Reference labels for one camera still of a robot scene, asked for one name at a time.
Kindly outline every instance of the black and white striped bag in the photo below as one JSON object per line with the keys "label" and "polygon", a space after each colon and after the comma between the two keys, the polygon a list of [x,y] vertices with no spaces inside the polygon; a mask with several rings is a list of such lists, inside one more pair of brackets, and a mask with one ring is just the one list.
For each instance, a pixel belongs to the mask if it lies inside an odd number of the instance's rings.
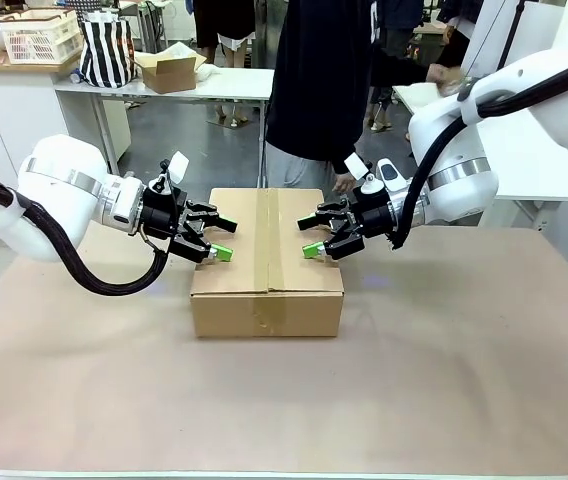
{"label": "black and white striped bag", "polygon": [[83,22],[80,73],[94,87],[119,88],[135,77],[131,26],[117,22]]}

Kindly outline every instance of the black pole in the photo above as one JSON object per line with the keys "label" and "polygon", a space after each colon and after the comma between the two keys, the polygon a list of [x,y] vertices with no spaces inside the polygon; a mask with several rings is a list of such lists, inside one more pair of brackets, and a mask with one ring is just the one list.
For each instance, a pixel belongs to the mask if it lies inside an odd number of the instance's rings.
{"label": "black pole", "polygon": [[517,27],[520,24],[522,14],[524,13],[524,7],[527,0],[520,0],[515,7],[515,17],[513,17],[513,23],[511,23],[511,30],[508,32],[508,37],[506,38],[506,44],[504,45],[504,50],[502,50],[502,56],[500,58],[500,63],[497,64],[497,69],[504,68],[506,65],[506,59],[513,46],[513,40],[515,39],[515,34],[517,33]]}

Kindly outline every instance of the black skirt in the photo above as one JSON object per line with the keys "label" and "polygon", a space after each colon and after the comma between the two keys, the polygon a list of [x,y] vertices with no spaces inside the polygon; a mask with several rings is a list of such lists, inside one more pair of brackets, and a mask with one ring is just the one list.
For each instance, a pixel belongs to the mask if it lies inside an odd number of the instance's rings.
{"label": "black skirt", "polygon": [[254,0],[193,0],[197,46],[216,47],[217,35],[241,40],[255,32]]}

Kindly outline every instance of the silver ring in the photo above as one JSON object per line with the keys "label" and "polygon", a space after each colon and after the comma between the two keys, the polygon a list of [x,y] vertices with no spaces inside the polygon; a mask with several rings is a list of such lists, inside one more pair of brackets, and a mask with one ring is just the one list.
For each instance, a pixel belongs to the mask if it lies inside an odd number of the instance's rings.
{"label": "silver ring", "polygon": [[90,193],[95,198],[98,197],[100,190],[102,189],[102,184],[100,182],[89,177],[84,172],[78,172],[71,168],[53,166],[49,163],[42,164],[42,162],[38,162],[35,157],[31,157],[28,161],[26,171],[67,183],[75,188],[79,188],[80,190]]}
{"label": "silver ring", "polygon": [[474,158],[466,162],[458,163],[452,167],[434,173],[428,178],[428,187],[431,190],[443,187],[462,178],[470,177],[476,173],[490,172],[491,166],[486,157]]}

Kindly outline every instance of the black corrugated hose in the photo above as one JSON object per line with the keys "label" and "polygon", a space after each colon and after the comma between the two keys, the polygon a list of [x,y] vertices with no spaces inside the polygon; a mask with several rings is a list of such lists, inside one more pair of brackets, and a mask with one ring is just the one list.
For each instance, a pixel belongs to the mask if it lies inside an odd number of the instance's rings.
{"label": "black corrugated hose", "polygon": [[[537,85],[522,90],[520,93],[516,93],[502,100],[489,101],[479,105],[477,111],[482,118],[502,117],[538,105],[566,92],[568,92],[568,69],[549,77]],[[417,204],[420,192],[422,188],[424,188],[435,162],[437,162],[437,159],[451,140],[464,130],[464,128],[466,128],[466,125],[462,118],[457,118],[437,137],[428,149],[428,152],[426,152],[422,163],[417,167],[417,172],[411,181],[404,201],[397,231],[391,239],[393,249],[401,248],[408,237],[413,223],[415,205]]]}
{"label": "black corrugated hose", "polygon": [[[109,297],[132,295],[157,280],[166,266],[168,253],[159,248],[154,248],[153,264],[142,277],[134,282],[124,284],[106,283],[93,275],[86,267],[64,229],[44,207],[23,195],[18,193],[16,195],[20,205],[26,209],[24,217],[46,235],[73,279],[93,293]],[[13,191],[0,183],[0,205],[8,207],[11,203],[13,203]]]}

